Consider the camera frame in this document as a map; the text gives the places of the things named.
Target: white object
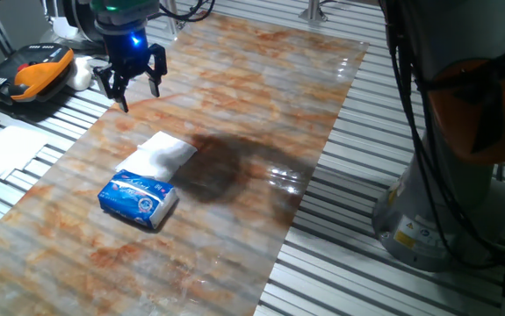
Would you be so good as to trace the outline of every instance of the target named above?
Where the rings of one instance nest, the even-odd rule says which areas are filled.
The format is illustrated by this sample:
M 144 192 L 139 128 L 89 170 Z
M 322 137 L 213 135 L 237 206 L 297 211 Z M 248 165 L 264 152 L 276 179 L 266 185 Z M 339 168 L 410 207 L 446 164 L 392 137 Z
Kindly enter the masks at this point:
M 53 32 L 59 37 L 72 40 L 78 34 L 78 29 L 70 26 L 69 22 L 67 22 L 67 18 L 54 18 Z
M 88 64 L 88 59 L 90 57 L 76 57 L 75 58 L 75 68 L 74 73 L 67 81 L 67 85 L 76 90 L 82 91 L 87 90 L 90 87 L 90 81 L 92 79 L 92 73 L 90 65 Z
M 167 133 L 159 132 L 116 167 L 139 176 L 152 176 L 167 183 L 176 170 L 185 164 L 198 150 Z
M 48 138 L 42 133 L 9 126 L 0 132 L 0 178 L 6 177 L 14 169 L 23 169 L 47 144 Z

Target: tissue pack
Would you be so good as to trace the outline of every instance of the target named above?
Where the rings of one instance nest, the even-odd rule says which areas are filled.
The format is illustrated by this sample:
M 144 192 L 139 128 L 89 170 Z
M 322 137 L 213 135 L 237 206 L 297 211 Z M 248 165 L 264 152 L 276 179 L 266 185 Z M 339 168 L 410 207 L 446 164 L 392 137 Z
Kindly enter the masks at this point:
M 105 212 L 116 213 L 148 228 L 157 228 L 176 202 L 174 187 L 168 183 L 121 170 L 97 195 Z

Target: orange marble surface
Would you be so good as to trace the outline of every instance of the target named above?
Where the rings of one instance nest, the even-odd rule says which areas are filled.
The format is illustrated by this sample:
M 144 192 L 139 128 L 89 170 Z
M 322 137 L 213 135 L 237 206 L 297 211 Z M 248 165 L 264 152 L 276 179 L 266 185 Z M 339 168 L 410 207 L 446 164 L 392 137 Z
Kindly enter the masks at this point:
M 0 315 L 250 315 L 364 56 L 365 44 L 212 15 L 0 221 Z M 198 148 L 159 229 L 97 194 L 164 131 Z

